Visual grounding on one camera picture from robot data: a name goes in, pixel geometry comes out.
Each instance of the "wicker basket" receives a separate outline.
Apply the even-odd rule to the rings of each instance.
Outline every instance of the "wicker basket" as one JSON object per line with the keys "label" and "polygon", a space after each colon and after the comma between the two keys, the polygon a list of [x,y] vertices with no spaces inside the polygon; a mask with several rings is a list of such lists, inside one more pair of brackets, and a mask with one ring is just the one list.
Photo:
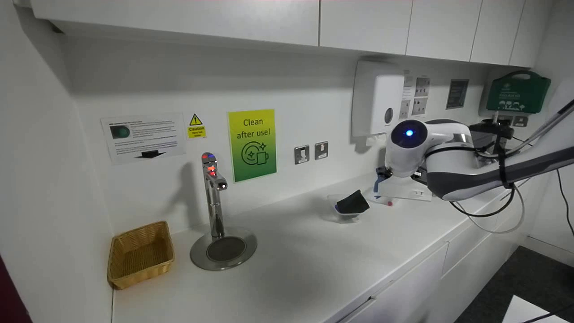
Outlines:
{"label": "wicker basket", "polygon": [[174,262],[174,246],[165,221],[113,237],[108,280],[115,289],[165,275]]}

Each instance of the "kitchen counter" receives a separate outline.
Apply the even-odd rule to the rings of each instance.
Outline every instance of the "kitchen counter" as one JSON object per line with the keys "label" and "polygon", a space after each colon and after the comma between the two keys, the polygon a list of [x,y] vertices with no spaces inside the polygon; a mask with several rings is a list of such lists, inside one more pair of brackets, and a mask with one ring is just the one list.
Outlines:
{"label": "kitchen counter", "polygon": [[[190,248],[203,235],[174,235],[172,273],[115,293],[115,323],[335,322],[366,293],[382,291],[434,253],[466,223],[445,201],[369,203],[357,223],[328,221],[344,192],[371,176],[235,216],[228,226],[258,239],[253,259],[230,271],[203,271]],[[482,194],[479,210],[500,191]]]}

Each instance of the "white robot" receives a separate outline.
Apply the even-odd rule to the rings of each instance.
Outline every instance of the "white robot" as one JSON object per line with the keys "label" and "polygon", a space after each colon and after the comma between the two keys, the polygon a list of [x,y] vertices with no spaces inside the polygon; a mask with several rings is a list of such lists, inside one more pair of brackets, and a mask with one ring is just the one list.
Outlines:
{"label": "white robot", "polygon": [[497,137],[491,153],[479,151],[463,124],[404,121],[387,139],[386,167],[398,178],[421,171],[421,182],[445,201],[513,189],[515,182],[574,164],[572,112],[574,101],[513,151]]}

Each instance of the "wall label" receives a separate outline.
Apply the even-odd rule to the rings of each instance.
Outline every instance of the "wall label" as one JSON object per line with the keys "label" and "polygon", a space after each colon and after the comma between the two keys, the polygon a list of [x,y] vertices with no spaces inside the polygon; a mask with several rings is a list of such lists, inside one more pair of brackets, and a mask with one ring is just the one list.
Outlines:
{"label": "wall label", "polygon": [[113,164],[183,155],[174,115],[102,117],[108,153]]}
{"label": "wall label", "polygon": [[190,140],[194,139],[206,139],[206,130],[204,130],[204,124],[203,121],[194,113],[192,121],[190,121],[190,126],[187,128],[187,137]]}
{"label": "wall label", "polygon": [[230,140],[235,182],[276,173],[274,112],[231,112]]}

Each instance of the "metal faucet base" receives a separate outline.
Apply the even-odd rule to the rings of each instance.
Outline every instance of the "metal faucet base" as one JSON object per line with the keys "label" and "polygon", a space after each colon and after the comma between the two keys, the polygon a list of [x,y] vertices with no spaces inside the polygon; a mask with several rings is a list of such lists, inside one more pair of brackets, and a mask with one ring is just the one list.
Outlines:
{"label": "metal faucet base", "polygon": [[226,230],[226,237],[203,235],[192,246],[192,262],[206,271],[224,271],[247,262],[256,250],[253,234]]}

